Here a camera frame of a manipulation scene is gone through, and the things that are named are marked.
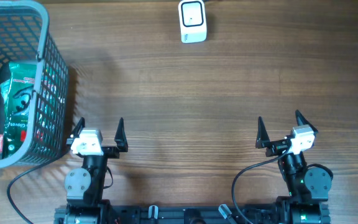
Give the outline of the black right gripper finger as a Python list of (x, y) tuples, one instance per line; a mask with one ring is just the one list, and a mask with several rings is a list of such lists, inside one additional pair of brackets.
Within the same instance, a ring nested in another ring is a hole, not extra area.
[(318, 130), (302, 115), (302, 113), (299, 110), (295, 111), (295, 118), (297, 125), (303, 126), (308, 125), (314, 132), (314, 134), (318, 134)]
[(266, 148), (270, 144), (270, 138), (261, 116), (258, 117), (257, 137), (255, 142), (256, 148)]

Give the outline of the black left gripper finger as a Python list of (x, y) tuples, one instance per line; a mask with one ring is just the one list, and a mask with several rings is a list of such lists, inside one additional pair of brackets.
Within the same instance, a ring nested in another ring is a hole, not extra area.
[(73, 131), (71, 132), (71, 138), (78, 138), (81, 130), (85, 127), (85, 119), (81, 117), (80, 120), (77, 122), (76, 126), (74, 127)]
[(124, 129), (124, 118), (120, 118), (119, 124), (117, 127), (116, 135), (114, 137), (114, 141), (116, 143), (116, 147), (120, 152), (128, 151), (128, 142), (126, 138), (126, 133)]

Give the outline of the green gloves packet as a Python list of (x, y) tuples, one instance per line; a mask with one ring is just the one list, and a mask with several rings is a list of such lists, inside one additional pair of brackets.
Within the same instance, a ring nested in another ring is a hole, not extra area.
[(36, 69), (34, 64), (11, 62), (10, 77), (0, 84), (5, 114), (2, 144), (4, 159), (17, 152), (26, 138)]

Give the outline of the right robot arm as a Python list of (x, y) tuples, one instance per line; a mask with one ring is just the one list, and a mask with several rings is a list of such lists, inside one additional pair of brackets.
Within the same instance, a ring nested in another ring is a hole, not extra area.
[(263, 119), (258, 118), (255, 146), (265, 148), (267, 157), (278, 156), (280, 173), (289, 196), (279, 196), (271, 204), (258, 205), (254, 215), (257, 223), (329, 224), (328, 205), (333, 172), (321, 164), (307, 164), (303, 152), (314, 146), (318, 130), (295, 111), (297, 125), (282, 140), (271, 141)]

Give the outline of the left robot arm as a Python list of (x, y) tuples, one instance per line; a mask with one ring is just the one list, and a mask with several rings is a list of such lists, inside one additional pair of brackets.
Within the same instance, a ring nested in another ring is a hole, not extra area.
[(81, 118), (67, 139), (67, 146), (73, 154), (83, 159), (82, 166), (69, 171), (64, 187), (67, 192), (67, 206), (55, 212), (55, 223), (120, 223), (109, 200), (103, 199), (106, 174), (112, 175), (109, 159), (118, 159), (119, 154), (129, 149), (124, 129), (124, 119), (114, 137), (115, 146), (103, 146), (103, 137), (98, 129), (87, 128)]

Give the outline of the white barcode scanner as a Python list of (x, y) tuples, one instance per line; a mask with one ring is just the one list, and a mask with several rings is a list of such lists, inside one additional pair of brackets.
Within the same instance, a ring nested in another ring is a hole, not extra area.
[(178, 4), (181, 41), (184, 44), (204, 42), (207, 24), (204, 1), (182, 0)]

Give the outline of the grey plastic shopping basket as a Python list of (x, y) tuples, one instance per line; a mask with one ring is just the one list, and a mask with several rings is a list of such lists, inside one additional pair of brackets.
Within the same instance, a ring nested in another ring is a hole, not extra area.
[(37, 66), (34, 87), (23, 97), (29, 113), (27, 135), (15, 154), (0, 160), (0, 169), (35, 166), (61, 154), (69, 74), (49, 24), (49, 14), (38, 2), (0, 1), (0, 83), (11, 62)]

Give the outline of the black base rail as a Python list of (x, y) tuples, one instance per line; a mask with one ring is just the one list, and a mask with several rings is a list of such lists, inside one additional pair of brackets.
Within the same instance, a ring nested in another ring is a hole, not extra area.
[(316, 223), (329, 224), (328, 206), (290, 205), (285, 208), (277, 203), (245, 205), (241, 212), (235, 207), (149, 207), (113, 206), (109, 213), (97, 209), (58, 208), (54, 223)]

